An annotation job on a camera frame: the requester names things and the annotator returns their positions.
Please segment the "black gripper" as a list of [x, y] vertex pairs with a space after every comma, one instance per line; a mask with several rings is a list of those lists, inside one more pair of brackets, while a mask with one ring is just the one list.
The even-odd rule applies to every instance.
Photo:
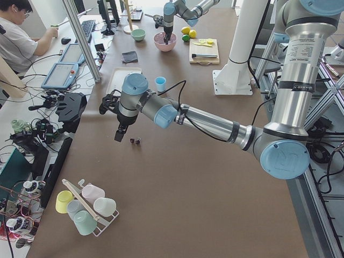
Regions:
[[170, 42], [170, 38], [171, 38], [171, 35], [172, 35], [172, 32], [173, 32], [173, 27], [172, 26], [165, 26], [164, 27], [164, 32], [165, 32], [165, 36], [163, 38], [163, 41], [166, 45], [169, 44]]
[[114, 140], [117, 142], [121, 142], [128, 127], [136, 122], [137, 116], [128, 117], [123, 114], [117, 114], [117, 119], [119, 121], [119, 126], [116, 130]]

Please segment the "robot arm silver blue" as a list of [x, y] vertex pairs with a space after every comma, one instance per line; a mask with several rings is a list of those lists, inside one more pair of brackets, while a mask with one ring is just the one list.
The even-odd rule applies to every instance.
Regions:
[[163, 8], [163, 29], [165, 32], [164, 43], [167, 45], [173, 33], [174, 16], [184, 19], [191, 27], [195, 26], [198, 19], [217, 5], [219, 0], [205, 0], [195, 5], [192, 9], [186, 6], [186, 1], [168, 2]]
[[188, 124], [206, 135], [252, 153], [271, 176], [283, 180], [303, 174], [310, 163], [305, 119], [315, 90], [326, 39], [338, 26], [343, 1], [287, 1], [275, 29], [289, 37], [271, 121], [263, 128], [243, 126], [178, 101], [159, 97], [138, 73], [124, 78], [116, 103], [116, 141], [139, 113], [161, 128], [172, 122]]

